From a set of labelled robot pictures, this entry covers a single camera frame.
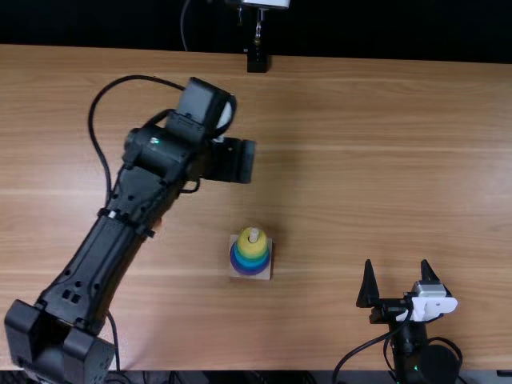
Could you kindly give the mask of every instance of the wooden table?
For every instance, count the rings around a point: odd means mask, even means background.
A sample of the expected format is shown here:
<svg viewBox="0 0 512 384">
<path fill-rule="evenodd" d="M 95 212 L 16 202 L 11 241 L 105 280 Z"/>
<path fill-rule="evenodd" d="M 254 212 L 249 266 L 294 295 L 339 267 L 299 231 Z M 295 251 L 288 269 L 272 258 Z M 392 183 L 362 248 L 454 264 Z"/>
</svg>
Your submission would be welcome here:
<svg viewBox="0 0 512 384">
<path fill-rule="evenodd" d="M 230 134 L 258 151 L 252 184 L 182 196 L 134 260 L 111 307 L 124 368 L 330 370 L 386 331 L 355 306 L 367 258 L 387 297 L 428 259 L 460 303 L 430 335 L 453 339 L 466 369 L 512 367 L 505 65 L 275 57 L 247 74 L 241 55 L 0 46 L 0 313 L 33 302 L 94 222 L 105 186 L 86 113 L 126 74 L 233 92 Z M 178 97 L 132 82 L 104 98 L 96 127 L 113 170 L 128 131 Z M 227 277 L 244 226 L 277 243 L 271 282 Z M 377 346 L 347 365 L 385 367 Z"/>
</svg>

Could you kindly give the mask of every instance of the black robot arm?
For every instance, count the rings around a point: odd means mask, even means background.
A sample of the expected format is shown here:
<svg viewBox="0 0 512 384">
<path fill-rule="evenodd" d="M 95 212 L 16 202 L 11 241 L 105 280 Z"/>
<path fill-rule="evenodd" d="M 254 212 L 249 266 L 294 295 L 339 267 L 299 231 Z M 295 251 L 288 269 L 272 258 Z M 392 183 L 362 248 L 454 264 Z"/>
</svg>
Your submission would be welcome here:
<svg viewBox="0 0 512 384">
<path fill-rule="evenodd" d="M 114 189 L 75 256 L 34 306 L 17 300 L 6 315 L 11 357 L 30 378 L 102 382 L 114 346 L 97 335 L 156 221 L 188 181 L 250 182 L 254 142 L 217 138 L 223 112 L 235 106 L 232 95 L 192 78 L 165 128 L 150 121 L 130 132 Z"/>
</svg>

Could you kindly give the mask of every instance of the blue ring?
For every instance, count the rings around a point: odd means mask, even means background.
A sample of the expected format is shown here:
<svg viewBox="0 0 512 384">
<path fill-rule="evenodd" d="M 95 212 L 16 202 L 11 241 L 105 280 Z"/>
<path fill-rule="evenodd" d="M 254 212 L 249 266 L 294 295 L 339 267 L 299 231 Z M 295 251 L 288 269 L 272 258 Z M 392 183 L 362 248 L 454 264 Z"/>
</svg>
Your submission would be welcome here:
<svg viewBox="0 0 512 384">
<path fill-rule="evenodd" d="M 240 252 L 240 249 L 237 246 L 234 246 L 234 256 L 236 257 L 237 262 L 239 262 L 240 265 L 242 265 L 244 268 L 254 269 L 260 267 L 262 264 L 265 264 L 266 260 L 269 257 L 269 250 L 267 248 L 263 256 L 261 256 L 260 258 L 251 259 L 245 258 L 243 256 L 243 253 Z"/>
<path fill-rule="evenodd" d="M 269 257 L 267 258 L 266 262 L 263 265 L 261 265 L 259 268 L 255 268 L 255 269 L 244 268 L 238 262 L 235 254 L 234 254 L 233 247 L 231 247 L 230 258 L 231 258 L 231 265 L 233 266 L 233 268 L 235 268 L 236 271 L 239 272 L 240 274 L 244 274 L 246 276 L 254 276 L 255 274 L 260 274 L 261 272 L 263 272 L 265 270 L 265 268 L 268 267 L 269 262 L 270 262 L 270 254 L 269 254 Z"/>
</svg>

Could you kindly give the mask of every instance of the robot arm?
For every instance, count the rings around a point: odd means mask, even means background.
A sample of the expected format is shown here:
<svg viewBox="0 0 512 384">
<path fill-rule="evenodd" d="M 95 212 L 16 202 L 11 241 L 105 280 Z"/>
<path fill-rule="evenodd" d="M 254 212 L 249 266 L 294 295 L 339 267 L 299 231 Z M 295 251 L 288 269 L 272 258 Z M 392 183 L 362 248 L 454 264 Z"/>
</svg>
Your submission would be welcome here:
<svg viewBox="0 0 512 384">
<path fill-rule="evenodd" d="M 100 384 L 114 346 L 98 338 L 114 293 L 151 228 L 199 178 L 250 182 L 255 143 L 215 140 L 234 97 L 192 78 L 165 128 L 132 130 L 114 190 L 66 268 L 34 306 L 15 301 L 5 318 L 14 364 L 52 384 Z"/>
<path fill-rule="evenodd" d="M 426 325 L 449 314 L 457 307 L 457 299 L 439 280 L 427 260 L 421 264 L 422 279 L 403 298 L 380 298 L 374 269 L 366 260 L 364 278 L 356 306 L 372 308 L 371 324 L 387 324 L 396 382 L 403 384 L 454 384 L 462 366 L 462 352 L 445 338 L 428 338 Z M 445 346 L 447 344 L 457 357 Z"/>
</svg>

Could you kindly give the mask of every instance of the yellow ring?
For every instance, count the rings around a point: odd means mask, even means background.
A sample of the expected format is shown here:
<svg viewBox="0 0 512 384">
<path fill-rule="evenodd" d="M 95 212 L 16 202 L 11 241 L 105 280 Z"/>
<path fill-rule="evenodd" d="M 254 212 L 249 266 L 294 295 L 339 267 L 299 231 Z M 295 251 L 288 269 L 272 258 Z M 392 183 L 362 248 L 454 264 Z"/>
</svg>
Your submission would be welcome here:
<svg viewBox="0 0 512 384">
<path fill-rule="evenodd" d="M 266 242 L 266 234 L 262 230 L 259 231 L 258 240 L 249 242 L 250 228 L 245 228 L 238 237 L 238 250 L 244 258 L 260 258 L 268 249 Z"/>
</svg>

